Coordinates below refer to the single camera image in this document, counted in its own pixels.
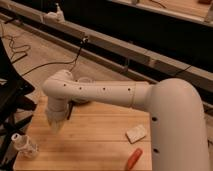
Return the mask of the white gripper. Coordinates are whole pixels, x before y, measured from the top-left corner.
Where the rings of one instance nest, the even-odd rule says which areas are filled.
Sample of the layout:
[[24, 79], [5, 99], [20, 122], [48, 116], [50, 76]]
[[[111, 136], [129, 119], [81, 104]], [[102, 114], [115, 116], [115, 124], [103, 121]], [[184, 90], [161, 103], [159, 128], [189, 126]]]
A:
[[67, 106], [53, 106], [48, 105], [45, 112], [47, 120], [51, 125], [51, 130], [53, 132], [59, 132], [63, 127], [63, 121], [67, 117]]

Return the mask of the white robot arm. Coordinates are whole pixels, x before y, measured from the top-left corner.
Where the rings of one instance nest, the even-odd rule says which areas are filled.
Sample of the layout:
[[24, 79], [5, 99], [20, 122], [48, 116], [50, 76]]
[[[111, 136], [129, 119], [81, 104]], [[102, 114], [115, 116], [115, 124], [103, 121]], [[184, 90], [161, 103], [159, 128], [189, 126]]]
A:
[[73, 99], [96, 101], [150, 114], [152, 171], [210, 171], [204, 107], [187, 81], [170, 78], [144, 81], [77, 82], [68, 70], [47, 78], [47, 118], [60, 122]]

